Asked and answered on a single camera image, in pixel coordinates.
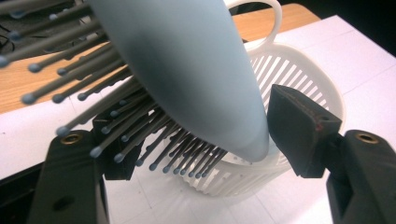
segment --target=hairbrush bristle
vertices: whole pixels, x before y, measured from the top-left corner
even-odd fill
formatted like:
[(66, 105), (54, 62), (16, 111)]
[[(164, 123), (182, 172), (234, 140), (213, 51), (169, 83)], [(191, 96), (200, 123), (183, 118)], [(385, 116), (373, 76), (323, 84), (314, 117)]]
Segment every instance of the hairbrush bristle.
[[(0, 4), (0, 14), (9, 13), (14, 18), (19, 18), (32, 10), (39, 10), (45, 7), (52, 7), (61, 4), (62, 0), (15, 0)], [(137, 160), (136, 165), (141, 166), (153, 150), (165, 138), (170, 137), (170, 143), (160, 153), (158, 158), (149, 166), (151, 171), (155, 170), (159, 163), (168, 156), (172, 159), (164, 166), (163, 172), (170, 171), (172, 166), (175, 175), (194, 174), (197, 178), (210, 173), (211, 169), (227, 153), (225, 150), (213, 146), (206, 141), (199, 139), (180, 127), (175, 121), (154, 102), (145, 91), (131, 70), (128, 64), (120, 57), (117, 50), (112, 46), (104, 31), (95, 18), (88, 3), (83, 3), (64, 10), (58, 14), (51, 14), (47, 21), (43, 21), (24, 31), (11, 31), (8, 37), (13, 42), (21, 42), (24, 38), (36, 33), (52, 29), (70, 21), (78, 21), (89, 16), (90, 22), (74, 27), (57, 35), (43, 39), (23, 49), (18, 49), (6, 55), (0, 55), (0, 67), (6, 67), (10, 63), (23, 59), (26, 55), (42, 50), (56, 49), (62, 43), (75, 39), (84, 39), (83, 42), (62, 52), (51, 55), (47, 59), (31, 63), (28, 69), (32, 73), (39, 73), (53, 63), (61, 60), (70, 60), (76, 55), (88, 50), (84, 56), (65, 67), (58, 69), (59, 78), (42, 88), (26, 93), (21, 100), (31, 105), (40, 97), (57, 91), (64, 85), (78, 81), (78, 84), (66, 91), (55, 93), (52, 97), (54, 103), (59, 104), (64, 99), (80, 90), (86, 89), (78, 95), (80, 101), (84, 101), (93, 93), (98, 93), (107, 86), (112, 86), (116, 82), (123, 81), (113, 92), (97, 102), (67, 124), (60, 127), (56, 133), (60, 136), (68, 135), (77, 125), (83, 124), (94, 118), (98, 114), (108, 113), (106, 116), (111, 119), (101, 132), (106, 138), (96, 147), (90, 155), (99, 157), (104, 150), (116, 139), (126, 142), (126, 147), (114, 157), (114, 162), (122, 162), (125, 156), (134, 149), (135, 146), (143, 142), (149, 135), (156, 132), (158, 137), (147, 146), (147, 150)]]

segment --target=white plastic basket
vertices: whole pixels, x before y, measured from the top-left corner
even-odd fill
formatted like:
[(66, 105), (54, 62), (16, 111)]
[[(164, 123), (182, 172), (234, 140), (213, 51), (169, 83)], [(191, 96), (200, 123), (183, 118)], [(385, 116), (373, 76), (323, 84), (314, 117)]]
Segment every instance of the white plastic basket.
[[(253, 1), (232, 0), (226, 1), (226, 4), (230, 8), (248, 2)], [(343, 100), (328, 76), (299, 50), (274, 43), (282, 18), (280, 4), (275, 0), (259, 2), (270, 5), (276, 13), (271, 34), (262, 41), (246, 44), (264, 106), (268, 106), (272, 84), (279, 84), (301, 91), (338, 118), (344, 119)], [(259, 189), (289, 169), (286, 157), (270, 139), (270, 151), (263, 161), (251, 163), (228, 153), (206, 177), (182, 177), (190, 186), (204, 194), (232, 196)]]

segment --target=screw hole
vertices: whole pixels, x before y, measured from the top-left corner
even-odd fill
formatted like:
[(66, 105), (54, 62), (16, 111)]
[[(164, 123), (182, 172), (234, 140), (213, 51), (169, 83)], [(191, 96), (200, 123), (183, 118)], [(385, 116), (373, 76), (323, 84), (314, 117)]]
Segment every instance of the screw hole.
[(369, 144), (377, 144), (378, 143), (378, 139), (376, 139), (373, 135), (368, 134), (368, 133), (357, 133), (356, 137), (365, 143), (369, 143)]
[(82, 136), (80, 134), (69, 134), (66, 137), (64, 137), (61, 142), (64, 145), (72, 145), (75, 144), (76, 142), (78, 142), (80, 139), (82, 138)]
[(72, 196), (64, 196), (53, 204), (52, 209), (55, 212), (64, 211), (69, 208), (74, 201), (75, 199)]

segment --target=white table surface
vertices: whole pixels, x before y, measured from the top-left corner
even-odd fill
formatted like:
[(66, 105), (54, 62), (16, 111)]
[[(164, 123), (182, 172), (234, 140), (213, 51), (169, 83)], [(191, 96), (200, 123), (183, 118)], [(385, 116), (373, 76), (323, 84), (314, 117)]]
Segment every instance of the white table surface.
[[(346, 104), (344, 130), (376, 133), (396, 148), (396, 58), (339, 17), (282, 33), (276, 42), (300, 49), (339, 87)], [(94, 102), (101, 95), (96, 95)], [(72, 98), (0, 115), (0, 179), (45, 159), (54, 130), (89, 104)], [(89, 129), (87, 124), (79, 129)], [(261, 190), (209, 197), (181, 178), (136, 168), (131, 181), (106, 182), (112, 223), (332, 223), (321, 179), (292, 170)]]

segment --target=gray hairbrush handle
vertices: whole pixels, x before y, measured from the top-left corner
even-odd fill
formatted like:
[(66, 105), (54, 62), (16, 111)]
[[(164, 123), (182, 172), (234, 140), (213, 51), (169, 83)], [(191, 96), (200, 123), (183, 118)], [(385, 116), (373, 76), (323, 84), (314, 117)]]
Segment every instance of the gray hairbrush handle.
[(122, 59), (169, 117), (247, 161), (266, 156), (260, 90), (222, 1), (95, 0), (90, 5)]

